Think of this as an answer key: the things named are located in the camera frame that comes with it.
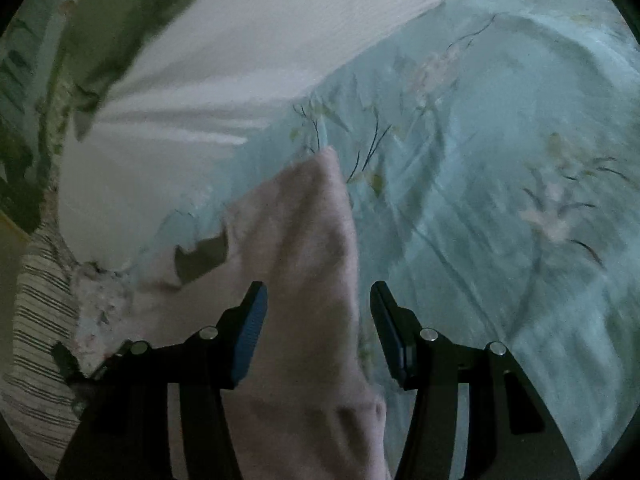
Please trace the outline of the pink fleece garment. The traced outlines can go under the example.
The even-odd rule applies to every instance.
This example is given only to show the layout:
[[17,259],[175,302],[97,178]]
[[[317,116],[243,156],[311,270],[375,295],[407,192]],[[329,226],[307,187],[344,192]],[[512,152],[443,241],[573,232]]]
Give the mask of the pink fleece garment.
[[358,250],[327,148],[232,204],[226,258],[194,281],[166,254],[139,282],[141,338],[176,344],[263,282],[268,310],[248,374],[224,395],[247,479],[383,479],[386,407],[358,359]]

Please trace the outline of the striped plaid bed cover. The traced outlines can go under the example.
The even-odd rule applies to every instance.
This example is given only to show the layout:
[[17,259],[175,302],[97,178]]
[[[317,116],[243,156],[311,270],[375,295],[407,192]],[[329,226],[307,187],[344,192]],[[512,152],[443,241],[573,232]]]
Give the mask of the striped plaid bed cover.
[[78,426],[73,393],[51,356],[72,345],[78,309],[65,248],[43,226],[32,233],[17,275],[13,364],[1,378],[1,413],[18,443],[52,479]]

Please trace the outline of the white floral pillow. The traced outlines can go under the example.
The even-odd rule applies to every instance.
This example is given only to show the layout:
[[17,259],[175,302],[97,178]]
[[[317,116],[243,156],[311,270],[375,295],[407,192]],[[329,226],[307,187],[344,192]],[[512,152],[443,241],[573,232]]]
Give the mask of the white floral pillow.
[[70,290],[78,307],[72,353],[80,369],[90,375],[126,339],[128,283],[122,274],[87,262],[75,269]]

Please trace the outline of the light blue floral bed sheet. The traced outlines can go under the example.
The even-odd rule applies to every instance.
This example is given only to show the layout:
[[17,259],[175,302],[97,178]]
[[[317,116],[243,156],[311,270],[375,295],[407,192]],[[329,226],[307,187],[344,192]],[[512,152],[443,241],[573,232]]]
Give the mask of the light blue floral bed sheet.
[[639,47],[611,0],[446,0],[217,162],[151,249],[320,148],[377,280],[459,344],[505,342],[583,476],[639,405]]

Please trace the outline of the green patterned pillow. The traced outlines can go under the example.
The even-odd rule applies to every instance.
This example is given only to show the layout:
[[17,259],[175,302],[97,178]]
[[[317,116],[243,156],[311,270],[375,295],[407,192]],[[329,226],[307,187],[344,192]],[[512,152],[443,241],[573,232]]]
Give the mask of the green patterned pillow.
[[71,120],[85,136],[108,89],[193,0],[25,0],[1,35],[1,211],[25,233]]

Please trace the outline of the white ribbed blanket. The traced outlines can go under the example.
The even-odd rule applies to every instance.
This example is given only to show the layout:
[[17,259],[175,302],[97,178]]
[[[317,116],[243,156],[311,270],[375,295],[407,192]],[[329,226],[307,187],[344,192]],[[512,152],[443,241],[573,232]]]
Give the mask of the white ribbed blanket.
[[58,228],[118,270],[231,156],[306,91],[442,0],[193,0],[68,123]]

